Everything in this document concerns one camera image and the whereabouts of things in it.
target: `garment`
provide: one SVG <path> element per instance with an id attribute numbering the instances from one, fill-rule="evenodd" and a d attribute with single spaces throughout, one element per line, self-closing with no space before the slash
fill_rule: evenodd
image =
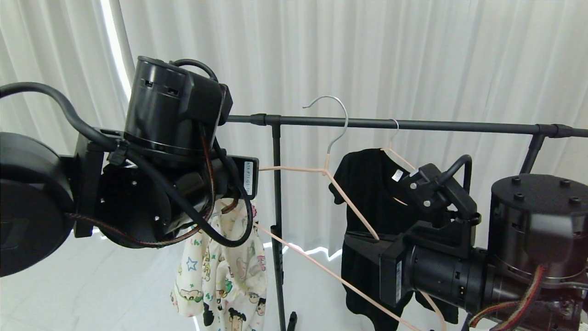
<path id="1" fill-rule="evenodd" d="M 409 196 L 398 183 L 408 174 L 409 171 L 392 161 L 384 151 L 368 149 L 344 156 L 334 178 L 377 233 L 397 235 L 406 232 L 418 220 L 429 221 L 434 227 L 447 224 L 450 221 L 448 211 L 424 215 L 416 206 L 411 206 Z M 329 185 L 329 190 L 333 193 L 336 204 L 344 202 L 333 184 Z M 408 206 L 400 204 L 394 197 Z M 367 231 L 349 207 L 347 231 Z M 412 294 L 407 295 L 395 308 L 381 302 L 379 266 L 345 244 L 341 258 L 341 277 L 399 316 L 412 298 Z M 376 331 L 396 330 L 398 322 L 395 319 L 347 287 L 345 290 L 347 308 L 351 312 L 367 316 Z M 420 293 L 416 294 L 416 299 L 425 308 L 432 310 Z M 433 300 L 445 320 L 457 324 L 457 308 L 440 300 Z"/>
<path id="2" fill-rule="evenodd" d="M 235 209 L 222 214 L 222 208 L 231 202 L 218 200 L 209 223 L 228 239 L 236 240 L 245 232 L 247 209 L 241 200 Z M 171 301 L 181 315 L 202 316 L 207 330 L 259 331 L 266 289 L 265 252 L 256 227 L 239 247 L 222 246 L 200 231 L 186 240 Z"/>

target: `black t-shirt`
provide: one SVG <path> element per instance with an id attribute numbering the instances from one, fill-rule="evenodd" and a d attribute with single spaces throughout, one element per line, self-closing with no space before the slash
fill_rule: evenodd
<path id="1" fill-rule="evenodd" d="M 447 224 L 450 220 L 446 212 L 424 215 L 416 206 L 411 205 L 409 196 L 398 183 L 408 174 L 407 170 L 392 161 L 384 151 L 374 148 L 345 155 L 334 178 L 377 233 L 397 235 L 406 232 L 418 220 L 429 221 L 434 227 Z M 329 185 L 329 189 L 335 197 L 336 204 L 345 202 L 333 184 Z M 395 197 L 408 206 L 396 201 Z M 347 231 L 367 231 L 349 207 Z M 399 316 L 412 298 L 412 294 L 407 295 L 396 308 L 381 302 L 379 266 L 345 244 L 341 258 L 341 277 Z M 347 308 L 351 312 L 367 316 L 376 331 L 396 330 L 398 322 L 395 319 L 347 287 L 345 290 Z M 433 310 L 420 293 L 417 293 L 416 299 L 425 308 Z M 433 300 L 445 320 L 457 324 L 457 308 L 440 300 Z"/>

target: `hanger hook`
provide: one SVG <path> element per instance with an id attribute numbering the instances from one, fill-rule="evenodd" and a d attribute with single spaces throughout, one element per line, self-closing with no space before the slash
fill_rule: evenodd
<path id="1" fill-rule="evenodd" d="M 333 139 L 333 141 L 330 142 L 330 144 L 327 148 L 327 154 L 330 154 L 331 146 L 333 146 L 335 141 L 337 141 L 341 137 L 343 137 L 343 135 L 347 131 L 347 126 L 349 125 L 349 114 L 347 113 L 347 109 L 345 108 L 345 105 L 343 104 L 343 102 L 341 102 L 341 99 L 339 99 L 338 97 L 334 97 L 332 95 L 321 95 L 320 97 L 317 97 L 316 99 L 314 99 L 308 106 L 302 106 L 302 108 L 310 108 L 310 107 L 312 107 L 313 104 L 315 104 L 315 102 L 317 102 L 318 100 L 320 100 L 322 98 L 334 99 L 335 101 L 337 101 L 341 105 L 341 108 L 343 108 L 343 112 L 345 112 L 345 125 L 343 125 L 343 132 L 341 132 L 341 134 L 337 138 Z"/>
<path id="2" fill-rule="evenodd" d="M 391 118 L 391 120 L 396 123 L 396 130 L 394 130 L 394 133 L 390 137 L 390 149 L 392 149 L 392 140 L 394 140 L 394 137 L 398 134 L 398 131 L 400 131 L 400 124 L 398 124 L 398 121 L 396 121 L 394 118 Z"/>

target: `screw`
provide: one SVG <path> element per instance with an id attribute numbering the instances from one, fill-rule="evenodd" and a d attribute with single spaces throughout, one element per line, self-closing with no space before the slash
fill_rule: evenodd
<path id="1" fill-rule="evenodd" d="M 560 187 L 570 187 L 572 181 L 569 179 L 562 179 L 559 181 L 559 186 Z"/>
<path id="2" fill-rule="evenodd" d="M 582 200 L 578 197 L 570 197 L 569 202 L 570 202 L 570 204 L 580 204 L 582 202 Z"/>

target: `clothing tag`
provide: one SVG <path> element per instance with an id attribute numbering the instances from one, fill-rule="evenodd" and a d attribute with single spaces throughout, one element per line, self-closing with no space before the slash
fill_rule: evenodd
<path id="1" fill-rule="evenodd" d="M 402 170 L 396 169 L 396 172 L 394 173 L 394 176 L 392 176 L 392 179 L 394 179 L 394 181 L 399 181 L 402 178 L 402 175 Z"/>
<path id="2" fill-rule="evenodd" d="M 243 167 L 243 186 L 247 195 L 253 194 L 253 162 L 246 161 Z"/>
<path id="3" fill-rule="evenodd" d="M 396 265 L 396 303 L 402 298 L 402 261 Z"/>

